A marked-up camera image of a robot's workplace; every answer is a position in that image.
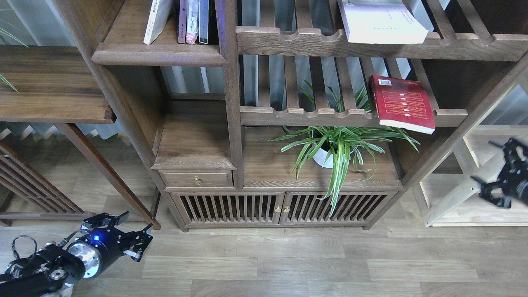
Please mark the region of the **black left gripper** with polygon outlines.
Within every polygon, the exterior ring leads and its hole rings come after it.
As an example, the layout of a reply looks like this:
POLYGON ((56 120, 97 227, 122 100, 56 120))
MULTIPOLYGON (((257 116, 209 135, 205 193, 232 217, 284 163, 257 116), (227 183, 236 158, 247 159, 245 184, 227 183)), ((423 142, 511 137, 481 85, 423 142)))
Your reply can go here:
POLYGON ((74 241, 66 249, 83 262, 85 266, 83 278, 96 278, 124 255, 129 255, 135 262, 140 262, 153 239, 151 235, 153 224, 147 225, 141 231, 128 233, 115 228, 126 222, 129 216, 129 211, 119 216, 105 212, 83 220, 80 231, 87 235, 74 241))

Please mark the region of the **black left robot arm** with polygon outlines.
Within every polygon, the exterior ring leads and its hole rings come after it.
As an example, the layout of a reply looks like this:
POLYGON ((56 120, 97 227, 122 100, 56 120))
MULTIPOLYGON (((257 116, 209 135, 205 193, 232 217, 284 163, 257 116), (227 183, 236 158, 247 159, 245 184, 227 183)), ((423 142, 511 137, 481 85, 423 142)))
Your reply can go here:
POLYGON ((2 297, 69 297, 79 280, 97 278, 121 256, 139 262, 153 238, 153 224, 141 231, 117 229, 129 214, 102 213, 86 218, 79 229, 83 237, 74 238, 72 233, 25 258, 12 243, 14 260, 1 275, 2 297))

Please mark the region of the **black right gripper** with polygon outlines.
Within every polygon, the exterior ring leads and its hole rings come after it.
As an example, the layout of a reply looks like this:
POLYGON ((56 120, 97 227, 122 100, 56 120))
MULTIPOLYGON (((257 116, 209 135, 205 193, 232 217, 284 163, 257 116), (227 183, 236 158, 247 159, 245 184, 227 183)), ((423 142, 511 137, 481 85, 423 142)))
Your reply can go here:
POLYGON ((505 164, 501 169, 497 181, 486 183, 480 177, 471 177, 479 185, 481 192, 480 198, 490 202, 497 207, 504 207, 510 209, 512 206, 512 199, 517 199, 523 203, 528 202, 528 181, 527 181, 527 156, 528 147, 526 144, 520 142, 515 138, 509 138, 503 144, 489 141, 489 144, 502 149, 504 153, 505 164), (517 152, 521 148, 523 156, 522 160, 517 152), (496 197, 492 194, 492 190, 500 188, 503 192, 502 197, 496 197))

